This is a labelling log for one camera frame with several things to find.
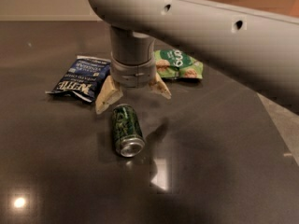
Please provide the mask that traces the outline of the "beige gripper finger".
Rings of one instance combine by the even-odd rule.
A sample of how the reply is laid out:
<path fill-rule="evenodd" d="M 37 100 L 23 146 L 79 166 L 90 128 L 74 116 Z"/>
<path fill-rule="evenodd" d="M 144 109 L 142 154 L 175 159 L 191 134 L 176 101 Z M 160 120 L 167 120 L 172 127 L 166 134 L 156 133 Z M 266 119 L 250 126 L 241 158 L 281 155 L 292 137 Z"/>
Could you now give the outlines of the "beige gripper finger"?
<path fill-rule="evenodd" d="M 149 89 L 151 92 L 160 94 L 166 99 L 170 99 L 172 96 L 170 90 L 159 74 L 156 74 L 155 78 L 149 82 Z"/>
<path fill-rule="evenodd" d="M 123 92 L 120 84 L 112 76 L 108 76 L 95 101 L 96 114 L 102 114 L 111 105 L 119 101 L 122 96 Z"/>

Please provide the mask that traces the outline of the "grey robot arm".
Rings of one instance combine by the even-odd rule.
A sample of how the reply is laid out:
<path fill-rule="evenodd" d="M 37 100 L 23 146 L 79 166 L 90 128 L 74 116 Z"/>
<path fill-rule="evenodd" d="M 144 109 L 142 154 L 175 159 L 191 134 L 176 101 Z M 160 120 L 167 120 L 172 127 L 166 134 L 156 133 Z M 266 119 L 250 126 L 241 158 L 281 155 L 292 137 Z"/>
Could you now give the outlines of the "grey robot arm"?
<path fill-rule="evenodd" d="M 299 111 L 296 18 L 207 0 L 88 1 L 110 25 L 153 36 Z"/>

